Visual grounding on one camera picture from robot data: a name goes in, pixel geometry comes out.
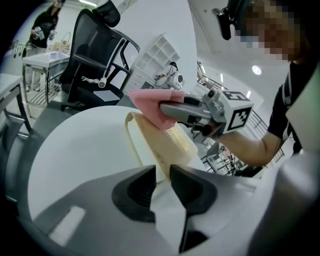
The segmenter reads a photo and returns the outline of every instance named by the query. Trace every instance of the white ceiling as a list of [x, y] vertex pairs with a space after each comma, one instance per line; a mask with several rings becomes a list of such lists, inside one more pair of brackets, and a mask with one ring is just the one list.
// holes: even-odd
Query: white ceiling
[[[224, 40], [213, 8], [224, 8], [228, 0], [188, 0], [197, 43], [197, 54], [204, 64], [220, 70], [248, 85], [270, 104], [288, 72], [288, 62], [276, 60], [264, 49], [247, 48], [239, 37]], [[252, 66], [261, 68], [255, 75]]]

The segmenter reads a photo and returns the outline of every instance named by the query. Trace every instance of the black strap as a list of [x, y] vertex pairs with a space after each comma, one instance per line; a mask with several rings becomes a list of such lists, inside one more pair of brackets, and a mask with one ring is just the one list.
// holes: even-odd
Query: black strap
[[283, 104], [290, 108], [291, 106], [291, 81], [290, 81], [290, 73], [286, 76], [285, 82], [282, 85], [282, 100]]

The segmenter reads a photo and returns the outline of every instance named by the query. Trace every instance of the pink cloth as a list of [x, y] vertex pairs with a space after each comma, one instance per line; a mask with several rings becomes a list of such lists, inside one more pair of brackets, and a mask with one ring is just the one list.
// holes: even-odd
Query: pink cloth
[[129, 92], [133, 104], [160, 130], [172, 128], [176, 120], [159, 109], [159, 102], [172, 101], [183, 103], [185, 92], [182, 90], [140, 89]]

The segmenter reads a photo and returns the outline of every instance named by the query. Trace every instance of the mesh chair back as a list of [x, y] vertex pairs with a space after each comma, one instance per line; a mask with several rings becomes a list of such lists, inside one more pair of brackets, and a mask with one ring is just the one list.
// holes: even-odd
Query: mesh chair back
[[[79, 63], [72, 59], [73, 54], [81, 54], [107, 66], [113, 51], [122, 37], [113, 32], [106, 24], [88, 9], [83, 9], [76, 20], [71, 44], [70, 61], [60, 77], [60, 82], [70, 84]], [[82, 76], [90, 79], [101, 78], [104, 70], [82, 66]]]

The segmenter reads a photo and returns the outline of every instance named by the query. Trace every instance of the beige container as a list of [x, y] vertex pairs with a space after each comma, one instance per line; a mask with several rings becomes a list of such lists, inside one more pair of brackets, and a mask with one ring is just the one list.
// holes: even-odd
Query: beige container
[[187, 166], [197, 155], [197, 147], [176, 123], [159, 130], [145, 116], [131, 112], [125, 126], [142, 165], [156, 165], [156, 182], [170, 181], [170, 165]]

